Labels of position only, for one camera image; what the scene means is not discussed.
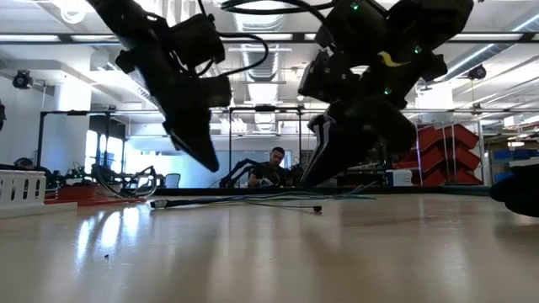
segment office chair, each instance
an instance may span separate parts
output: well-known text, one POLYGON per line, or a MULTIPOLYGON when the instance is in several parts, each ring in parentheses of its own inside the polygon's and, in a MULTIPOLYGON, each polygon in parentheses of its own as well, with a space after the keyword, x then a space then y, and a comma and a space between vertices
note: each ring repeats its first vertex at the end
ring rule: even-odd
POLYGON ((181 175, 179 173, 170 173, 165 176, 165 188, 166 189, 179 189, 179 180, 181 175))

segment cable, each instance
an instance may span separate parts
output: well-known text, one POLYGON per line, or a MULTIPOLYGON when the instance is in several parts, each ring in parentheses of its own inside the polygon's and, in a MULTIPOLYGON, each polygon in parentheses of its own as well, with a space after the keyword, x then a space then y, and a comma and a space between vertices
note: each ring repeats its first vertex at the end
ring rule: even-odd
POLYGON ((210 60, 208 62, 208 64, 204 67, 204 69, 202 71, 198 72, 196 75, 197 76, 203 76, 204 74, 206 74, 210 70, 212 64, 213 64, 213 59, 210 60))
POLYGON ((344 194, 336 194, 336 195, 323 195, 323 194, 317 194, 312 193, 308 191, 291 191, 281 194, 269 194, 269 195, 243 195, 243 196, 235 196, 235 197, 223 197, 223 198, 202 198, 202 199, 178 199, 178 200, 168 200, 168 199, 162 199, 162 200, 156 200, 151 202, 151 206, 154 209, 159 208, 168 208, 168 207, 174 207, 174 206, 184 206, 184 205, 197 205, 197 204, 209 204, 209 203, 216 203, 216 204, 229 204, 229 203, 246 203, 246 204, 252 204, 252 205, 260 205, 260 206, 271 206, 271 207, 280 207, 280 208, 313 208, 313 207, 321 207, 320 205, 265 205, 260 204, 259 202, 265 202, 265 201, 297 201, 297 200, 327 200, 327 199, 375 199, 371 197, 366 197, 363 195, 359 195, 359 193, 376 182, 372 182, 367 184, 366 186, 360 185, 357 188, 349 191, 348 193, 344 194))
POLYGON ((324 3, 324 4, 319 4, 319 5, 313 6, 313 5, 311 5, 309 3, 306 3, 306 2, 304 2, 302 0, 270 0, 270 1, 280 2, 280 3, 288 3, 288 4, 291 4, 291 5, 295 5, 298 8, 279 8, 279 9, 267 9, 267 10, 249 9, 249 8, 237 8, 237 6, 242 5, 242 4, 256 3, 256 2, 260 2, 260 1, 266 1, 266 0, 228 0, 228 1, 225 1, 221 5, 221 9, 226 11, 226 12, 229 12, 229 13, 242 13, 242 14, 251 14, 251 15, 274 15, 274 14, 304 13, 304 12, 310 13, 322 23, 323 30, 328 35, 329 39, 331 39, 332 43, 330 45, 328 45, 329 49, 331 51, 333 51, 333 52, 335 52, 337 50, 335 45, 334 45, 335 44, 334 36, 331 34, 329 29, 327 27, 325 27, 326 17, 324 17, 319 12, 319 10, 321 10, 321 9, 327 9, 327 8, 334 7, 335 3, 331 2, 331 3, 324 3))
POLYGON ((137 193, 137 191, 139 189, 136 189, 133 193, 125 193, 125 194, 122 194, 121 192, 119 192, 119 191, 117 191, 117 190, 115 190, 115 189, 113 189, 112 187, 109 186, 109 184, 103 179, 103 176, 101 175, 101 172, 99 171, 99 165, 94 164, 94 168, 95 169, 93 169, 92 171, 95 174, 96 181, 98 181, 98 183, 101 186, 103 186, 105 189, 110 191, 114 196, 116 196, 118 198, 122 198, 122 199, 134 199, 134 198, 147 199, 148 197, 153 195, 155 193, 156 189, 157 189, 157 174, 156 174, 155 169, 153 168, 153 166, 145 168, 144 170, 140 171, 139 173, 136 173, 135 176, 133 176, 131 178, 131 180, 133 180, 135 178, 138 178, 144 172, 146 172, 147 170, 150 170, 150 175, 153 177, 152 187, 150 188, 150 190, 145 192, 145 193, 137 193))
POLYGON ((257 40, 264 47, 264 56, 262 57, 262 59, 256 61, 255 63, 253 63, 253 64, 251 64, 249 66, 241 67, 241 68, 238 68, 238 69, 235 69, 235 70, 232 70, 232 71, 228 71, 228 72, 223 72, 221 74, 222 76, 230 76, 232 74, 239 73, 239 72, 245 72, 245 71, 248 71, 248 70, 250 70, 252 68, 260 66, 260 65, 262 65, 262 63, 264 63, 264 61, 266 61, 266 59, 270 55, 269 54, 270 53, 270 48, 268 47, 268 44, 266 43, 266 41, 264 41, 264 39, 258 37, 257 35, 246 34, 246 33, 237 33, 237 34, 219 33, 219 36, 221 36, 222 38, 250 38, 252 40, 257 40))
POLYGON ((277 9, 251 9, 251 8, 237 8, 242 4, 255 3, 258 1, 264 0, 228 0, 221 5, 221 9, 229 13, 241 13, 241 14, 252 14, 252 15, 274 15, 274 14, 290 14, 290 13, 311 13, 312 10, 320 11, 324 9, 330 9, 335 6, 335 3, 332 1, 330 3, 323 3, 318 5, 310 5, 305 3, 308 7, 303 4, 298 4, 300 0, 290 0, 290 1, 281 1, 273 0, 276 2, 289 3, 296 5, 299 8, 277 8, 277 9))
POLYGON ((203 15, 207 16, 208 14, 205 13, 205 7, 204 7, 204 3, 202 2, 202 0, 198 0, 198 4, 199 4, 200 12, 201 12, 203 15))

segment metal frame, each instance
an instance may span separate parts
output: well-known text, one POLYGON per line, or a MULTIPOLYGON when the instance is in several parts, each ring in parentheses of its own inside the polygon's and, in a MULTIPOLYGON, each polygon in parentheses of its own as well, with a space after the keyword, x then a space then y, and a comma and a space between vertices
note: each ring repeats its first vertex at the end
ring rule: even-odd
MULTIPOLYGON (((276 44, 316 44, 314 36, 316 32, 266 32, 253 33, 262 35, 269 43, 276 44)), ((448 44, 537 44, 535 40, 539 32, 463 32, 448 40, 448 44)), ((223 44, 242 44, 245 39, 223 39, 223 44)), ((114 46, 121 45, 118 38, 113 34, 64 34, 64 33, 1 33, 0 45, 89 45, 89 46, 114 46)))

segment white container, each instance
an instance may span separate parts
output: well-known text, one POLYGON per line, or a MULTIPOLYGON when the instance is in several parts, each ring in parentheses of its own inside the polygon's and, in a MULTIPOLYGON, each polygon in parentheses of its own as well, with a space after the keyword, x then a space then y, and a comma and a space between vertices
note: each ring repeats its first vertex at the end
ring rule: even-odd
POLYGON ((45 173, 0 170, 0 219, 75 210, 76 203, 45 205, 45 173))
POLYGON ((414 186, 412 171, 408 169, 386 170, 386 180, 389 186, 414 186))

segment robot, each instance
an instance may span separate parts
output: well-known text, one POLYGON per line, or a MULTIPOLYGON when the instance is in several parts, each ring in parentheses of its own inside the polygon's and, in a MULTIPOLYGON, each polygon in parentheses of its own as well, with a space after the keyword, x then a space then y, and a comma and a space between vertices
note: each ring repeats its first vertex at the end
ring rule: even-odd
MULTIPOLYGON (((201 78, 195 69, 225 60, 220 39, 225 35, 216 30, 213 16, 201 7, 202 13, 169 28, 133 0, 87 1, 125 47, 116 64, 124 72, 141 73, 174 145, 217 171, 209 108, 230 104, 230 82, 227 74, 201 78)), ((318 145, 302 177, 306 187, 355 165, 378 141, 393 153, 415 144, 415 127, 399 111, 406 107, 404 98, 420 78, 429 82, 447 73, 443 56, 433 50, 462 32, 473 8, 473 0, 401 0, 389 10, 374 0, 334 0, 316 7, 275 0, 300 7, 282 11, 237 7, 257 1, 229 0, 221 8, 251 14, 309 11, 323 20, 315 39, 322 49, 298 89, 329 104, 309 124, 318 145), (315 8, 332 11, 324 18, 315 8), (368 69, 355 75, 355 66, 368 69)))

